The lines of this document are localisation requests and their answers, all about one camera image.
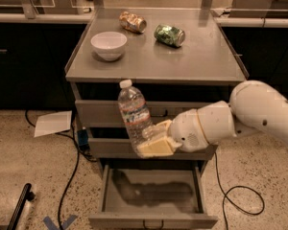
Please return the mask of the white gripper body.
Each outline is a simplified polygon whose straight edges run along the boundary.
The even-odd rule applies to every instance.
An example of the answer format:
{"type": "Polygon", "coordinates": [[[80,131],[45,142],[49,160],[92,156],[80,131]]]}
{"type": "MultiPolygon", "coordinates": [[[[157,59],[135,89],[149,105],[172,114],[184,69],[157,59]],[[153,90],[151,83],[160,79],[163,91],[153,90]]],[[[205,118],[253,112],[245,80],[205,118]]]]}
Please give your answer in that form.
{"type": "Polygon", "coordinates": [[[196,109],[179,114],[172,121],[169,134],[177,143],[180,143],[180,149],[185,152],[203,150],[209,146],[196,109]]]}

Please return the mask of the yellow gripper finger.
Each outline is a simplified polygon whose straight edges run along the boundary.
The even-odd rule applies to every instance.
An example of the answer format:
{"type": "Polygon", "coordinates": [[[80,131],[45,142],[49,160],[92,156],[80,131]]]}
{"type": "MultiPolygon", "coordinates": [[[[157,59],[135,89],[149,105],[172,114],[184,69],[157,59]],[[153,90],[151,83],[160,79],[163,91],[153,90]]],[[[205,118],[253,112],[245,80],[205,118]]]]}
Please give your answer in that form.
{"type": "Polygon", "coordinates": [[[165,121],[162,121],[162,122],[156,124],[156,133],[157,134],[161,134],[161,133],[168,134],[171,124],[172,124],[171,120],[165,120],[165,121]]]}
{"type": "Polygon", "coordinates": [[[169,156],[174,153],[173,148],[166,137],[146,141],[137,146],[137,151],[142,157],[169,156]]]}

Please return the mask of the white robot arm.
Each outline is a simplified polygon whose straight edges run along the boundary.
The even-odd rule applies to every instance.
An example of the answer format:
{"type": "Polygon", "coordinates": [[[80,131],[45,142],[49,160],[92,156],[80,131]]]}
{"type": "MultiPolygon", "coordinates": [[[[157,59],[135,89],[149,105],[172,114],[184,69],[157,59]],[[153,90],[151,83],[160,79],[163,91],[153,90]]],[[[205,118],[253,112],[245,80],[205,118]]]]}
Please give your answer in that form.
{"type": "Polygon", "coordinates": [[[136,151],[141,157],[170,156],[259,131],[288,145],[288,100],[264,82],[246,80],[234,87],[228,102],[190,109],[145,128],[136,151]]]}

